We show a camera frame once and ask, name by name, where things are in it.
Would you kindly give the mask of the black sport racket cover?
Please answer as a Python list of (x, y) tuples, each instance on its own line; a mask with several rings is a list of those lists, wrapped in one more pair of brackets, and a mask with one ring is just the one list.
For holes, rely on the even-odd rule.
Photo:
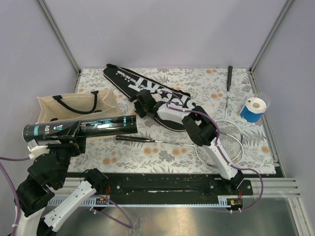
[(103, 69), (103, 76), (120, 90), (130, 102), (134, 103), (135, 111), (141, 118), (147, 115), (137, 98), (138, 93), (143, 89), (150, 93), (162, 92), (161, 100), (163, 102), (178, 101), (176, 97), (178, 96), (183, 101), (185, 108), (192, 109), (196, 106), (189, 93), (165, 86), (130, 69), (107, 64)]

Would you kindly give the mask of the black shuttlecock tube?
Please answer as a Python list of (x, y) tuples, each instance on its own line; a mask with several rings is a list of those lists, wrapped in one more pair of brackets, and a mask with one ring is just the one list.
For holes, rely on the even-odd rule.
[[(134, 134), (138, 132), (137, 116), (120, 116), (112, 118), (95, 118), (88, 120), (79, 120), (81, 122), (80, 131), (77, 137), (93, 138), (102, 136), (113, 136), (122, 134)], [(50, 122), (67, 122), (67, 121), (50, 121)], [(26, 142), (36, 140), (44, 142), (42, 138), (46, 123), (28, 124), (22, 131), (23, 138)]]

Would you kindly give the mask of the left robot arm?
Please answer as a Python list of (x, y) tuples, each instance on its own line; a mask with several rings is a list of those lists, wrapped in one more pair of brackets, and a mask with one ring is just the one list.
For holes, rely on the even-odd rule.
[(104, 136), (97, 121), (62, 121), (27, 124), (22, 135), (33, 164), (28, 176), (15, 190), (16, 221), (14, 236), (54, 236), (65, 220), (94, 194), (107, 188), (107, 177), (100, 170), (88, 170), (84, 180), (56, 209), (42, 216), (54, 191), (63, 187), (70, 160), (86, 150), (86, 139)]

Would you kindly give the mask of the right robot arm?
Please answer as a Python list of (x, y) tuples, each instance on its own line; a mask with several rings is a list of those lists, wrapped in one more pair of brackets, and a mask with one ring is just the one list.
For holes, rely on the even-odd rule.
[(238, 152), (242, 151), (242, 145), (236, 141), (225, 149), (221, 138), (226, 140), (230, 135), (223, 133), (202, 107), (185, 108), (184, 102), (177, 95), (163, 89), (155, 92), (143, 89), (130, 101), (134, 103), (139, 115), (149, 115), (160, 122), (182, 125), (191, 141), (203, 148), (214, 161), (225, 191), (234, 195), (241, 190), (244, 174), (233, 161), (238, 158)]

